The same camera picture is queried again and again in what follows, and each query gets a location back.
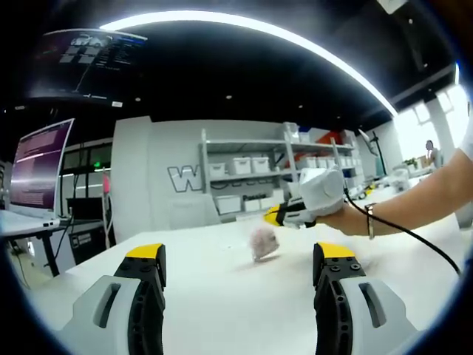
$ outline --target table surface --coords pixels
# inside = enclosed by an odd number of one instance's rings
[[[365,202],[390,197],[390,188],[375,190]],[[313,354],[314,243],[351,248],[367,275],[383,280],[401,297],[417,329],[432,324],[458,280],[446,261],[407,234],[370,241],[323,225],[276,229],[280,248],[263,263],[254,263],[248,238],[260,225],[246,220],[141,233],[31,291],[30,299],[49,327],[61,329],[72,316],[74,301],[102,275],[113,275],[129,250],[164,243],[165,354]],[[416,232],[463,265],[463,241],[453,214]]]

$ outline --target ceiling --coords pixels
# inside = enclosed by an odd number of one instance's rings
[[[127,16],[164,10],[237,14],[304,36],[358,70],[397,110],[429,100],[453,80],[452,56],[411,4],[390,16],[375,0],[63,1],[37,9],[44,14],[41,23],[24,18],[37,31],[20,44],[13,43],[16,55],[4,72],[10,78],[5,84],[10,95],[0,101],[7,113],[0,119],[14,122],[16,130],[3,137],[0,154],[3,151],[9,158],[18,138],[35,126],[71,116],[78,118],[71,143],[111,136],[116,119],[137,115],[150,115],[154,121],[295,121],[325,129],[369,129],[390,119],[362,85],[306,49],[243,27],[202,22],[124,30],[148,38],[137,77],[123,83],[97,82],[112,95],[124,95],[121,109],[64,98],[24,99],[29,57],[42,33],[98,28]],[[12,109],[18,105],[25,109]]]

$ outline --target person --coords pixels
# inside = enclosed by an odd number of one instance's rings
[[[434,147],[434,142],[431,140],[428,140],[426,142],[426,149],[427,149],[427,155],[426,155],[426,162],[427,166],[430,166],[430,164],[434,164],[436,169],[439,169],[442,166],[442,156],[440,154],[440,151]]]
[[[435,222],[473,200],[473,120],[470,120],[460,148],[443,167],[403,194],[372,206],[374,216],[407,229]],[[323,223],[346,235],[370,235],[367,216],[353,207],[318,217]],[[394,234],[398,229],[371,220],[374,236]]]

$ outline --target hand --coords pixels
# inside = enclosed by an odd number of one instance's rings
[[[317,223],[326,224],[346,235],[368,235],[367,217],[346,203],[334,214],[317,217]]]

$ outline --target bracelet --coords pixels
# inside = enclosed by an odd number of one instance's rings
[[[371,203],[369,205],[366,205],[364,207],[364,209],[366,210],[367,212],[367,226],[368,226],[368,235],[370,236],[370,240],[373,240],[375,239],[375,231],[374,231],[374,228],[372,226],[372,208],[373,206],[375,205],[376,203]]]

